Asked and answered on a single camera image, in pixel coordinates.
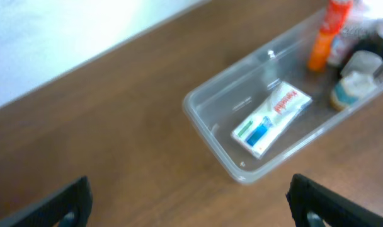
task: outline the white surface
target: white surface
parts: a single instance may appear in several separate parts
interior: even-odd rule
[[[0,0],[0,107],[204,0]]]

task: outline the plastic bin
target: plastic bin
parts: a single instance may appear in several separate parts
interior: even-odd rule
[[[195,88],[184,99],[187,116],[236,181],[252,183],[259,179],[383,92],[381,86],[369,98],[340,113],[332,108],[329,96],[337,82],[336,70],[328,68],[325,73],[313,74],[306,69],[323,15],[324,10],[299,23]],[[281,80],[312,96],[313,102],[257,160],[231,138],[231,131]]]

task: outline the orange bottle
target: orange bottle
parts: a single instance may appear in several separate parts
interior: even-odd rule
[[[310,70],[322,71],[324,69],[330,54],[331,43],[343,27],[352,5],[353,0],[330,0],[309,58],[307,66]]]

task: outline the wooden table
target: wooden table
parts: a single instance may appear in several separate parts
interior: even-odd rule
[[[0,218],[87,175],[89,226],[293,226],[294,173],[383,216],[383,95],[250,186],[181,109],[194,87],[324,5],[212,1],[2,108]]]

